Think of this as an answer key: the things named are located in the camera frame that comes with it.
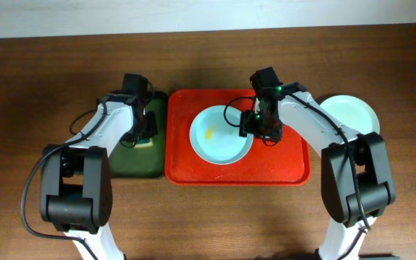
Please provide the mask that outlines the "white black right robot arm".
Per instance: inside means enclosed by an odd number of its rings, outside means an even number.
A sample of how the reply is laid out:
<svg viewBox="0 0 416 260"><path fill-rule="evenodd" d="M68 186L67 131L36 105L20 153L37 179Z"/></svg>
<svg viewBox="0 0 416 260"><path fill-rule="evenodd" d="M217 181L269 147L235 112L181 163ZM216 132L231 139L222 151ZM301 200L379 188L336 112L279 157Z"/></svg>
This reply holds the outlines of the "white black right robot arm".
<svg viewBox="0 0 416 260"><path fill-rule="evenodd" d="M254 107L242 112L240 135L276 144L288 126L321 158L321 198L330 222L315 257L360 259L372 224L396 198L384 139L341 123L301 83L282 83L272 67L254 72L249 81Z"/></svg>

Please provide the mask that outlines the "light green plate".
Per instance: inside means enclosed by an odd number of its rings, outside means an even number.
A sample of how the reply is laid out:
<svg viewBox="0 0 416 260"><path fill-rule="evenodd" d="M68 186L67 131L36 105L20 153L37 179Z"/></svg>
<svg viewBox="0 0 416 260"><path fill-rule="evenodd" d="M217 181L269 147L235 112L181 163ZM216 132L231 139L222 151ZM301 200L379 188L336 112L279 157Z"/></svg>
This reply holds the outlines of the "light green plate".
<svg viewBox="0 0 416 260"><path fill-rule="evenodd" d="M335 95L325 99L321 107L342 124L361 134L380 133L378 116L372 107L360 98L350 95Z"/></svg>

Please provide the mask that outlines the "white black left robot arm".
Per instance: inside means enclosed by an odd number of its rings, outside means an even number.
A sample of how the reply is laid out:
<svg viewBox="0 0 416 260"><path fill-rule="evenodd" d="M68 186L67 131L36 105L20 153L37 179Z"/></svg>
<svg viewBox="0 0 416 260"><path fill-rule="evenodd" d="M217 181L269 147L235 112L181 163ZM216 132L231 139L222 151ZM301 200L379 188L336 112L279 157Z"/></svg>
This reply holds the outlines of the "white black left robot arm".
<svg viewBox="0 0 416 260"><path fill-rule="evenodd" d="M145 112L154 94L140 74L125 74L120 90L98 100L94 116L42 163L40 215L74 242L83 259L125 259L110 225L113 206L109 157L117 144L136 144L154 116Z"/></svg>

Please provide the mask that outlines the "light blue plate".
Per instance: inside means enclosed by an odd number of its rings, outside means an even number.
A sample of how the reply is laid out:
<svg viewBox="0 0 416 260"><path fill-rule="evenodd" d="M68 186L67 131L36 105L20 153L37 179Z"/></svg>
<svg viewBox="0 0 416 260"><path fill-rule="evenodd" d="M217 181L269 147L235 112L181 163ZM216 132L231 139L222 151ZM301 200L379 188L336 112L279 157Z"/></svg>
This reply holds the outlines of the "light blue plate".
<svg viewBox="0 0 416 260"><path fill-rule="evenodd" d="M189 141L195 153L214 165L229 165L241 160L250 151L254 138L239 135L241 112L237 108L215 105L204 109L192 121Z"/></svg>

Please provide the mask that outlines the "yellow green sponge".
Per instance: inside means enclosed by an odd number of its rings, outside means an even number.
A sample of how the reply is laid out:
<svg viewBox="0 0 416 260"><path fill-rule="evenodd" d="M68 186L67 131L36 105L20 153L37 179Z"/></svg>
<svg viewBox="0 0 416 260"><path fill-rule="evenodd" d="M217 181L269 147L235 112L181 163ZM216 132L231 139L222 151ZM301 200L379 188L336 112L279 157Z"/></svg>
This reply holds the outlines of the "yellow green sponge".
<svg viewBox="0 0 416 260"><path fill-rule="evenodd" d="M137 143L136 146L152 146L153 145L153 141L152 138L149 139L140 139Z"/></svg>

